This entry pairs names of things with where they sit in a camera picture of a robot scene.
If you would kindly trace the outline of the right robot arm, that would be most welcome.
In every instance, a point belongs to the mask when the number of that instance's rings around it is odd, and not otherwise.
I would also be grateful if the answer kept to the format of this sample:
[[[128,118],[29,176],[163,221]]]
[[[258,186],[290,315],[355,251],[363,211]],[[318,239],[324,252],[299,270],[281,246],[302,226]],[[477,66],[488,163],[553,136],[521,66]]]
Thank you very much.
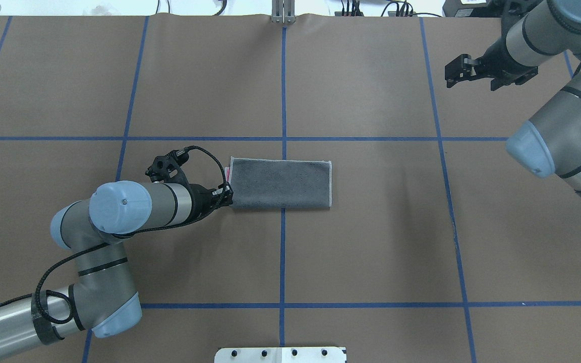
[[[507,139],[506,151],[539,178],[557,175],[581,198],[581,1],[539,2],[482,56],[452,60],[444,78],[447,88],[484,78],[491,90],[522,85],[566,50],[579,60],[571,80]]]

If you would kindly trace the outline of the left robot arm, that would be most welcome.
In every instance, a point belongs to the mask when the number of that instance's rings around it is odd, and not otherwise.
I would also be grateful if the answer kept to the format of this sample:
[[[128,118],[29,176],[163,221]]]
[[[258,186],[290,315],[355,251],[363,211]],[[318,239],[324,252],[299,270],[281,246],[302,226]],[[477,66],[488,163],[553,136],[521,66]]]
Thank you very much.
[[[230,186],[206,189],[176,183],[106,183],[87,200],[58,211],[50,225],[55,242],[71,255],[78,280],[44,289],[42,276],[30,295],[0,304],[0,360],[90,329],[106,338],[131,329],[142,317],[123,241],[149,230],[194,223],[230,204]]]

